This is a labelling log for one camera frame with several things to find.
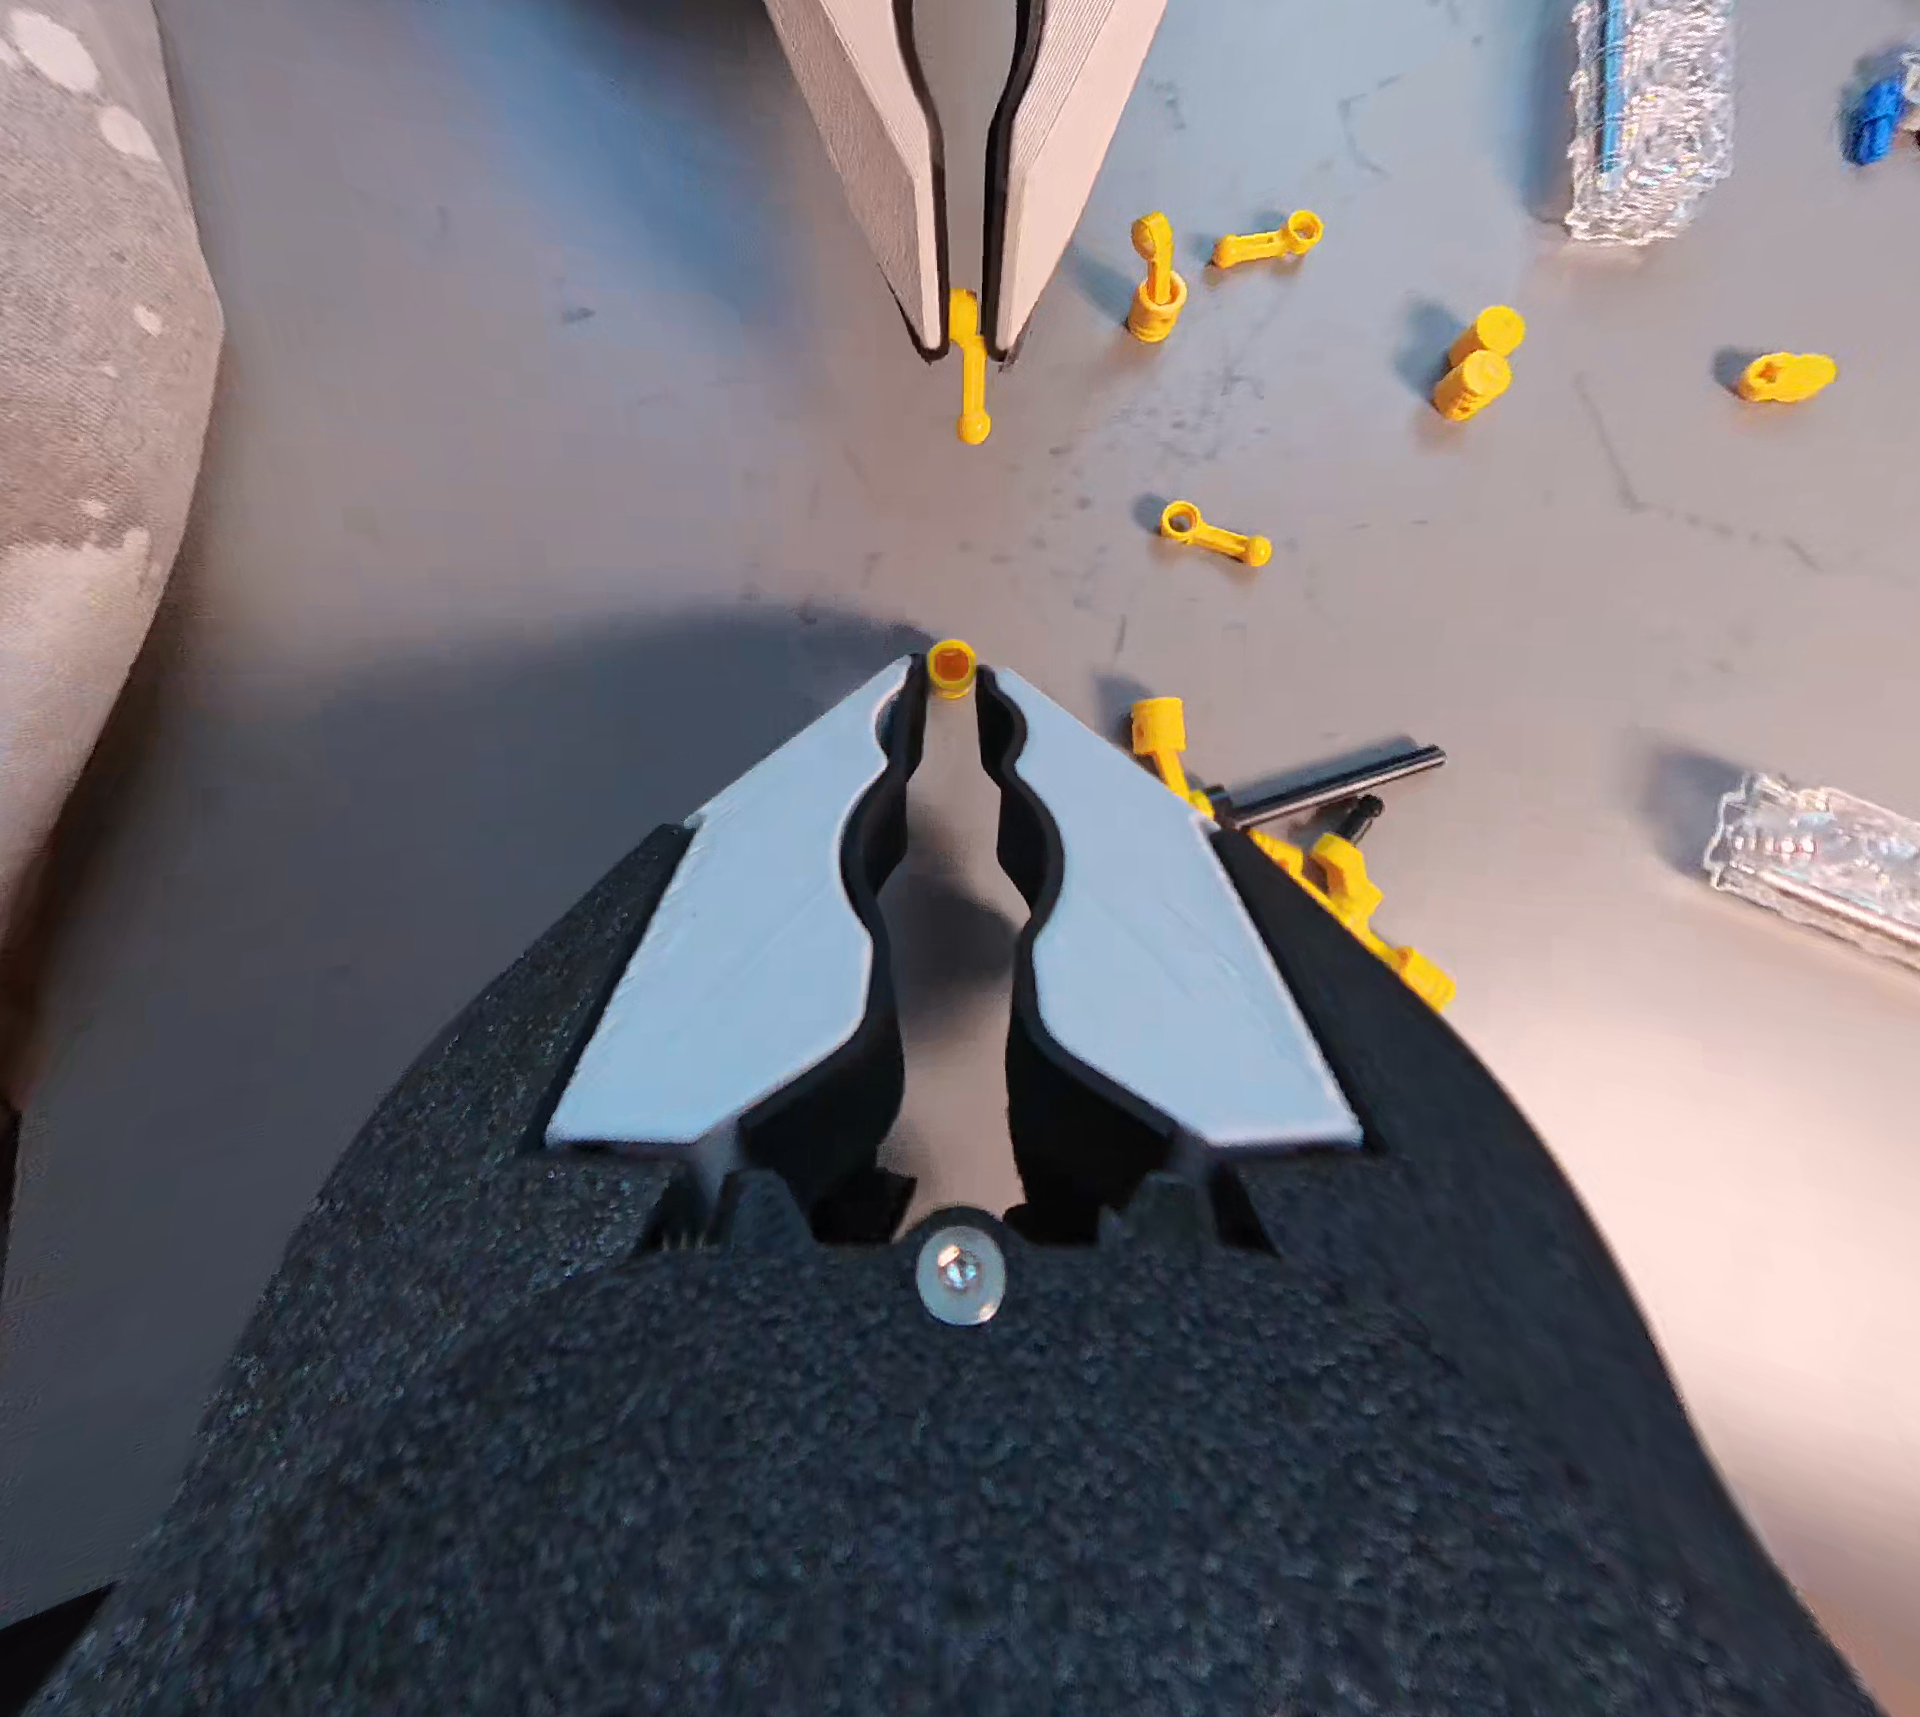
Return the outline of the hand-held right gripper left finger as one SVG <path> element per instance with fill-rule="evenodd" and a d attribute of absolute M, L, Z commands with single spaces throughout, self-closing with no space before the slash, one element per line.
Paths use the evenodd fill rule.
<path fill-rule="evenodd" d="M 685 1167 L 711 1208 L 779 1176 L 821 1241 L 892 1241 L 904 1047 L 881 895 L 906 853 L 928 660 L 904 655 L 664 830 L 650 914 L 543 1146 Z"/>

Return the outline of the clear plastic building piece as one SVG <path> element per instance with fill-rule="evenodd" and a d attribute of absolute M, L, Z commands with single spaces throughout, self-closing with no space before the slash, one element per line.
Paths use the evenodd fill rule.
<path fill-rule="evenodd" d="M 1576 0 L 1566 232 L 1675 238 L 1731 174 L 1736 0 Z"/>
<path fill-rule="evenodd" d="M 1707 883 L 1919 969 L 1919 820 L 1854 793 L 1748 772 L 1717 804 Z"/>

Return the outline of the grey desk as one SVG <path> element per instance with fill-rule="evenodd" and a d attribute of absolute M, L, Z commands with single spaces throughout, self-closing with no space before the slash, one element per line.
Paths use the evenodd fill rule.
<path fill-rule="evenodd" d="M 45 901 L 6 1622 L 127 1569 L 412 1057 L 955 635 L 1109 736 L 1184 697 L 1227 785 L 1449 749 L 1372 839 L 1383 929 L 1917 1712 L 1917 977 L 1699 879 L 1748 770 L 1917 812 L 1917 163 L 1838 137 L 1917 0 L 1736 0 L 1732 169 L 1642 249 L 1566 227 L 1574 2 L 1171 0 L 971 451 L 758 0 L 157 0 L 226 348 Z M 1308 257 L 1211 266 L 1295 210 Z M 1488 307 L 1512 385 L 1451 422 Z M 1771 353 L 1836 382 L 1744 403 Z"/>

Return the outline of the yellow piston crank assembly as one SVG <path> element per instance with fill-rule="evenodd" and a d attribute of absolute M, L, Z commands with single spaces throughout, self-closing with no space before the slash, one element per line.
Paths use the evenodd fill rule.
<path fill-rule="evenodd" d="M 1304 785 L 1258 794 L 1233 794 L 1188 779 L 1188 722 L 1179 697 L 1144 697 L 1130 707 L 1133 756 L 1142 760 L 1186 807 L 1213 823 L 1254 834 L 1269 827 L 1297 827 L 1321 819 L 1335 836 L 1362 842 L 1384 812 L 1388 791 L 1442 770 L 1440 745 L 1415 745 L 1381 759 L 1326 770 Z"/>
<path fill-rule="evenodd" d="M 1453 977 L 1415 946 L 1390 942 L 1377 931 L 1383 889 L 1371 872 L 1362 839 L 1383 811 L 1378 793 L 1362 793 L 1342 802 L 1335 823 L 1307 849 L 1258 830 L 1245 834 L 1430 1010 L 1445 1012 L 1458 990 Z"/>

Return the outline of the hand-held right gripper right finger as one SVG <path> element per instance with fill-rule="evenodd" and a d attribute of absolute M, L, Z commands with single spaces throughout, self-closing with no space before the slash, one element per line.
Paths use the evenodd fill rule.
<path fill-rule="evenodd" d="M 1020 1235 L 1090 1245 L 1152 1176 L 1345 1153 L 1364 1127 L 1222 862 L 1215 824 L 1011 671 L 977 682 L 997 857 L 1026 922 L 1006 1118 Z"/>

